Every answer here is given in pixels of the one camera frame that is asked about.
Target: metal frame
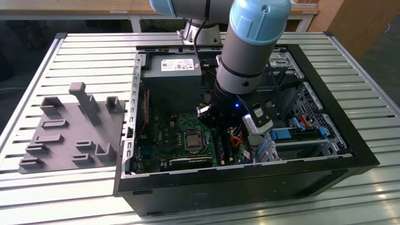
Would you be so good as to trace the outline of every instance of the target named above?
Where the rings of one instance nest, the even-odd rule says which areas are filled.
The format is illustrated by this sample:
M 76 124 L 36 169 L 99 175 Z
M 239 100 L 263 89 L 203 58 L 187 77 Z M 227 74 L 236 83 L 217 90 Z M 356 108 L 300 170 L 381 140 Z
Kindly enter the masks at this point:
M 35 87 L 36 87 L 37 83 L 40 82 L 40 78 L 41 78 L 43 74 L 49 69 L 49 64 L 51 64 L 51 62 L 53 61 L 53 59 L 57 55 L 61 44 L 63 44 L 63 39 L 55 39 L 53 40 L 53 42 L 49 46 L 49 51 L 47 52 L 47 54 L 44 56 L 44 59 L 41 61 L 41 64 L 40 64 L 39 68 L 37 68 L 36 74 L 35 74 L 35 76 L 32 78 L 32 81 L 29 83 L 29 86 L 25 90 L 25 93 L 23 95 L 20 103 L 19 103 L 16 109 L 15 109 L 15 112 L 13 112 L 13 114 L 11 116 L 11 119 L 7 123 L 7 126 L 3 130 L 3 133 L 1 133 L 1 136 L 0 136 L 0 161 L 4 159 L 4 153 L 3 153 L 1 150 L 4 148 L 4 145 L 7 144 L 8 138 L 12 135 L 15 135 L 16 132 L 17 132 L 17 127 L 19 127 L 17 125 L 20 123 L 20 118 L 24 117 L 23 110 L 28 106 L 29 97 L 35 93 Z
M 60 98 L 69 100 L 60 85 L 84 80 L 92 83 L 87 87 L 96 95 L 96 100 L 112 93 L 128 101 L 135 46 L 180 43 L 175 33 L 68 34 L 60 50 L 55 49 L 57 45 L 49 49 L 51 59 L 44 67 L 52 70 L 40 72 L 37 85 L 32 85 L 33 91 L 36 95 L 60 94 Z M 17 125 L 8 125 L 8 132 L 17 130 L 16 135 L 4 131 L 1 136 L 7 142 L 16 141 L 5 145 L 0 158 L 1 224 L 348 225 L 399 222 L 400 118 L 395 117 L 400 113 L 399 108 L 388 105 L 381 98 L 384 93 L 368 82 L 369 76 L 357 72 L 356 62 L 340 52 L 343 46 L 321 32 L 284 33 L 279 44 L 300 45 L 381 163 L 377 168 L 348 178 L 312 198 L 140 218 L 124 199 L 112 197 L 115 167 L 32 175 L 15 173 L 25 152 L 24 141 L 33 135 L 27 128 L 37 125 L 36 117 L 41 115 L 35 106 L 20 103 L 20 111 L 17 109 L 15 112 L 19 116 L 13 116 Z M 27 98 L 27 101 L 33 100 L 32 103 L 41 99 L 35 94 Z

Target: wooden cabinet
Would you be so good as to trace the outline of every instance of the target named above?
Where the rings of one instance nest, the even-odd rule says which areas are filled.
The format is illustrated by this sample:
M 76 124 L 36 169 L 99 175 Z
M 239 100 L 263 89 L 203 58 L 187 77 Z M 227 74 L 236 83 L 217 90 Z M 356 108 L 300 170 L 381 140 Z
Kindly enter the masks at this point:
M 0 0 L 8 14 L 127 14 L 132 0 Z
M 400 11 L 400 0 L 320 0 L 308 31 L 329 31 L 359 59 Z

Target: motherboard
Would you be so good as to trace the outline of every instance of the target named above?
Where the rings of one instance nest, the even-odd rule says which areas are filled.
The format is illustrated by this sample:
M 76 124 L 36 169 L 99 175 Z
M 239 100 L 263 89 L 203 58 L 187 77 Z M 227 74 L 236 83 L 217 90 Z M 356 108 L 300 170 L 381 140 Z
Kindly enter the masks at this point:
M 141 173 L 216 167 L 221 165 L 216 152 L 212 130 L 195 114 L 156 116 L 152 140 L 140 146 L 137 166 Z M 241 158 L 240 152 L 232 155 L 237 163 Z

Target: red cable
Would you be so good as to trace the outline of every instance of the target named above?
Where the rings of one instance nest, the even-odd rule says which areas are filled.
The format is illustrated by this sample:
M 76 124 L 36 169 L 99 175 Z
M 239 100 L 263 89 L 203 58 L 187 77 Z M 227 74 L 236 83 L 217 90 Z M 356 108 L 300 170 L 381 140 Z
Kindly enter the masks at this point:
M 144 128 L 145 128 L 145 123 L 148 121 L 148 113 L 147 113 L 145 103 L 147 103 L 147 94 L 145 94 L 145 91 L 144 91 L 144 123 L 143 123 L 141 131 L 140 131 L 140 135 L 143 134 L 143 131 L 144 131 Z

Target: black cable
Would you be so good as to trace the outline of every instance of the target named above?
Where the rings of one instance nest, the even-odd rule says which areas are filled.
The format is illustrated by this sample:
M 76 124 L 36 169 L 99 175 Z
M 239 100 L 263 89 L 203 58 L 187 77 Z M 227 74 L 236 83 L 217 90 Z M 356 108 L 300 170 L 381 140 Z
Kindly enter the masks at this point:
M 199 56 L 199 51 L 197 51 L 197 38 L 199 38 L 199 34 L 203 30 L 203 27 L 204 27 L 204 24 L 207 23 L 207 21 L 204 21 L 199 27 L 199 30 L 196 32 L 196 35 L 195 35 L 195 39 L 193 39 L 193 47 L 195 47 L 195 53 L 196 53 L 196 57 L 199 59 L 199 62 L 200 62 L 200 65 L 201 65 L 201 59 L 200 59 L 200 56 Z
M 273 70 L 272 70 L 272 66 L 271 66 L 271 63 L 269 61 L 267 61 L 267 65 L 268 65 L 268 74 L 271 75 L 271 78 L 272 78 L 272 82 L 273 82 L 273 85 L 275 85 L 275 90 L 276 90 L 276 94 L 277 94 L 277 109 L 280 109 L 280 88 L 277 86 L 277 83 L 276 83 L 276 80 L 275 80 L 275 75 L 273 75 Z

